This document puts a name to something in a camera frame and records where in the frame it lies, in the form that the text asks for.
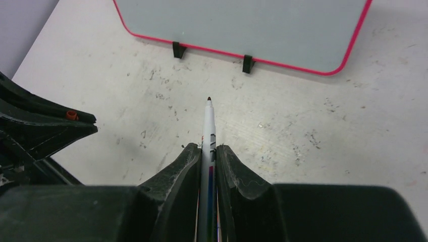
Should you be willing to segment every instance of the whiteboard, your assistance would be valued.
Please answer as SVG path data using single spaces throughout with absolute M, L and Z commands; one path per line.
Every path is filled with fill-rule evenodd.
M 115 0 L 133 35 L 320 75 L 340 71 L 371 0 Z

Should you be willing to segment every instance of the black clip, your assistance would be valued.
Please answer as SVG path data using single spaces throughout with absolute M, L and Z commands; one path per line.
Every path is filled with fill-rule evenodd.
M 244 55 L 244 65 L 242 67 L 242 72 L 247 74 L 251 73 L 251 69 L 253 69 L 255 61 L 253 61 L 253 57 L 250 55 Z
M 187 47 L 181 46 L 178 42 L 173 42 L 174 57 L 181 59 Z

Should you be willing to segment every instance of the black plastic part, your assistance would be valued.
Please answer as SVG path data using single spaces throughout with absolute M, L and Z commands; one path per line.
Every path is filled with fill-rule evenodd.
M 30 185 L 82 185 L 82 183 L 48 157 L 36 161 L 27 169 Z
M 145 208 L 144 241 L 194 241 L 201 149 L 190 143 L 177 159 L 139 186 Z
M 126 240 L 139 231 L 136 187 L 26 186 L 7 191 L 0 199 L 3 241 L 143 241 Z
M 250 74 L 254 64 L 255 64 L 255 61 L 253 60 L 252 56 L 244 55 L 244 64 L 242 66 L 242 72 Z
M 174 51 L 174 57 L 175 58 L 183 58 L 184 51 L 187 49 L 187 47 L 181 46 L 178 42 L 173 42 L 173 51 Z
M 285 241 L 286 231 L 271 184 L 217 146 L 216 182 L 223 241 Z
M 333 185 L 274 185 L 295 241 L 426 241 L 415 217 L 389 188 Z
M 216 175 L 223 241 L 426 241 L 389 188 L 271 185 L 223 145 Z
M 7 191 L 9 191 L 12 188 L 18 187 L 20 184 L 16 181 L 4 184 L 3 186 L 0 186 L 0 197 Z
M 25 186 L 0 197 L 3 240 L 194 241 L 201 150 L 138 187 Z
M 50 117 L 65 118 L 67 111 L 73 110 L 79 117 L 79 122 L 94 124 L 96 118 L 90 113 L 85 113 L 73 108 L 64 107 L 54 102 L 31 94 L 27 90 L 15 84 L 0 72 L 0 99 L 10 105 L 26 112 L 46 115 Z
M 69 110 L 73 109 L 35 96 L 0 73 L 0 153 L 6 158 L 0 165 L 32 164 L 98 131 L 94 115 L 76 110 L 79 120 L 68 120 Z

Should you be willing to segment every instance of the white wall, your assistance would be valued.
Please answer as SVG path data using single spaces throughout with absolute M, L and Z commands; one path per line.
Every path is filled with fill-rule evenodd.
M 0 71 L 9 78 L 24 60 L 58 1 L 0 1 Z

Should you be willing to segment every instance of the white marker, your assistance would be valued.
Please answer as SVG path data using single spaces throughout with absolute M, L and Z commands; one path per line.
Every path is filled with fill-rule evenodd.
M 197 241 L 217 241 L 216 126 L 211 98 L 205 106 L 202 131 L 201 185 Z

